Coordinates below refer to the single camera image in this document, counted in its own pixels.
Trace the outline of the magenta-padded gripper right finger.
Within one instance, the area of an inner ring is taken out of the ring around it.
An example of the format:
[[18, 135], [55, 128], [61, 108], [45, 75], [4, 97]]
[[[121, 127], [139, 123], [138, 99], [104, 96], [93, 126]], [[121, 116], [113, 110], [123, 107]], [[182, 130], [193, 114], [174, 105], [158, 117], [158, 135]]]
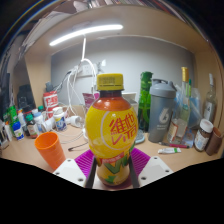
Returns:
[[131, 182], [134, 188], [146, 186], [173, 173], [159, 156], [148, 156], [134, 148], [129, 158]]

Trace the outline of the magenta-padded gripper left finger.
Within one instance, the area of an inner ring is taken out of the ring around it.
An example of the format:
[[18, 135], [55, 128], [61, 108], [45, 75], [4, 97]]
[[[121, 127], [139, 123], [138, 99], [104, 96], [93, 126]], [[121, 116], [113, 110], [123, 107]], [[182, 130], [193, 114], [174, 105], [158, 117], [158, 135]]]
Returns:
[[53, 174], [78, 186], [91, 189], [94, 184], [97, 162], [90, 150], [76, 159], [66, 159]]

